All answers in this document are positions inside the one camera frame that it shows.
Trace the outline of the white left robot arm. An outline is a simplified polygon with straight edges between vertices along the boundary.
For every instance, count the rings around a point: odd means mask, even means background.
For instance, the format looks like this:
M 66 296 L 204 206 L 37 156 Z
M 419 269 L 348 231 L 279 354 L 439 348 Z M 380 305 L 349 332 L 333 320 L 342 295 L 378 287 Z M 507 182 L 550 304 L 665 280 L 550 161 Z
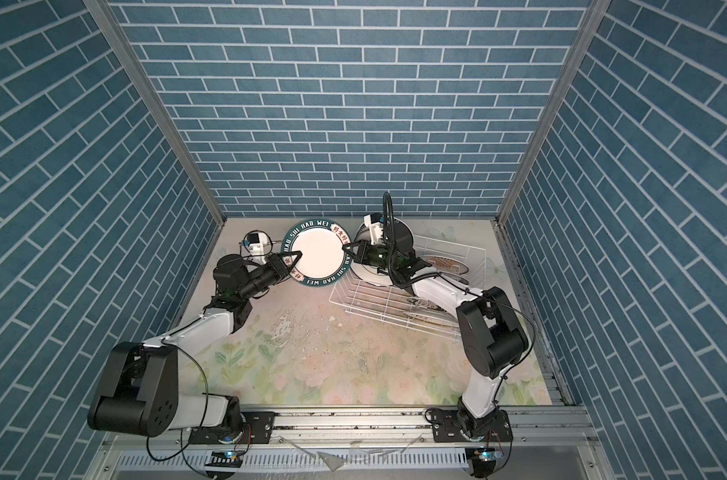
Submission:
M 220 430 L 222 442 L 237 440 L 244 419 L 239 401 L 210 388 L 191 395 L 179 389 L 181 362 L 245 326 L 253 299 L 287 280 L 302 254 L 271 253 L 257 263 L 238 254 L 221 257 L 215 292 L 201 314 L 185 326 L 143 342 L 121 342 L 111 350 L 89 412 L 88 426 L 153 438 L 167 430 Z

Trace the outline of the green rim Hao Wei plate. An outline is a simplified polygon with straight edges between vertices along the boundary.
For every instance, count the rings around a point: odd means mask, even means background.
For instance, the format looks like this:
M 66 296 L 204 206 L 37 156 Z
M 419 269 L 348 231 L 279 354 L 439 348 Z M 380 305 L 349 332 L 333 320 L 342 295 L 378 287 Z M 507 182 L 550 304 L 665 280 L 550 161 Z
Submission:
M 329 286 L 349 272 L 352 260 L 343 251 L 351 242 L 347 231 L 328 219 L 307 219 L 291 227 L 281 242 L 281 252 L 289 253 L 291 277 L 308 287 Z

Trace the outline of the plate with red characters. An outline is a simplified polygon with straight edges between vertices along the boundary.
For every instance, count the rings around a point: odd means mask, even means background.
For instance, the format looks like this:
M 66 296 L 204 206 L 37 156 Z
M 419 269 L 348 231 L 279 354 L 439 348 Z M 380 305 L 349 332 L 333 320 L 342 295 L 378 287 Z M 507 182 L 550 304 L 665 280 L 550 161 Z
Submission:
M 266 256 L 273 250 L 271 237 L 262 230 L 251 230 L 241 240 L 242 256 L 258 264 L 265 264 Z

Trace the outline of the white wire dish rack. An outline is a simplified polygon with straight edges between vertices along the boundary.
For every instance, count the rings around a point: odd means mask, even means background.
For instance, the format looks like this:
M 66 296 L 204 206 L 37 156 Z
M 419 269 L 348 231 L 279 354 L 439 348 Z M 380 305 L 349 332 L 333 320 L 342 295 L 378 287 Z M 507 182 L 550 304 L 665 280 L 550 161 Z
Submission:
M 365 319 L 459 342 L 461 330 L 453 304 L 440 300 L 437 292 L 457 296 L 463 288 L 476 292 L 483 290 L 487 252 L 483 248 L 423 236 L 415 236 L 413 248 L 420 258 L 440 255 L 459 260 L 469 266 L 469 272 L 455 275 L 441 271 L 443 276 L 439 279 L 423 280 L 401 289 L 395 285 L 373 286 L 351 271 L 335 284 L 329 301 L 345 312 Z

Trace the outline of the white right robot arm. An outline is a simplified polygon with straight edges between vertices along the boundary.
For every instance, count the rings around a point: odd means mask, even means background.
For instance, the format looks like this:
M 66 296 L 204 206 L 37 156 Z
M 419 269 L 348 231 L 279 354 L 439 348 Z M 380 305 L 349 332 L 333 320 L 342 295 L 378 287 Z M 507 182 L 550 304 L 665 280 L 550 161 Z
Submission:
M 463 351 L 473 368 L 457 404 L 457 423 L 472 440 L 491 434 L 501 411 L 501 386 L 529 352 L 529 334 L 507 294 L 497 287 L 479 290 L 463 284 L 413 250 L 399 251 L 391 238 L 379 245 L 367 240 L 347 243 L 342 251 L 353 263 L 377 268 L 393 286 L 439 306 L 457 320 Z

